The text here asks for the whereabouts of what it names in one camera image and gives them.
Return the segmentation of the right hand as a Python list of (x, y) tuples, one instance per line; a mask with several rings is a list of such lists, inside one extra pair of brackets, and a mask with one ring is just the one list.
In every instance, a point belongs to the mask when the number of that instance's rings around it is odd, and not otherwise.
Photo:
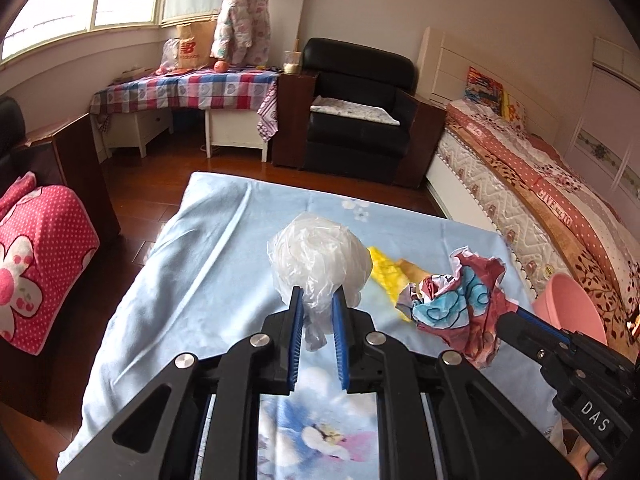
[(601, 479), (606, 473), (606, 465), (594, 454), (589, 443), (563, 417), (552, 427), (548, 435), (550, 443), (576, 469), (580, 478)]

